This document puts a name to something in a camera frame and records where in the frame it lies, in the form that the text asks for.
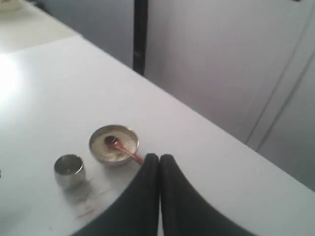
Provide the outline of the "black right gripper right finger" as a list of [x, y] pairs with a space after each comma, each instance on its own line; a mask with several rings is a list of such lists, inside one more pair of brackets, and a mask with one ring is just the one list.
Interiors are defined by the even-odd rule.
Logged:
[[162, 227], [165, 236], [253, 236], [210, 205], [187, 180], [174, 157], [159, 161]]

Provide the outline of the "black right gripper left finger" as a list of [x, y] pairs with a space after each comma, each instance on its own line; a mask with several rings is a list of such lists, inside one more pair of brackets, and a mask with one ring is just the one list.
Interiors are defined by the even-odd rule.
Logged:
[[159, 158], [149, 153], [124, 192], [75, 236], [156, 236], [159, 218]]

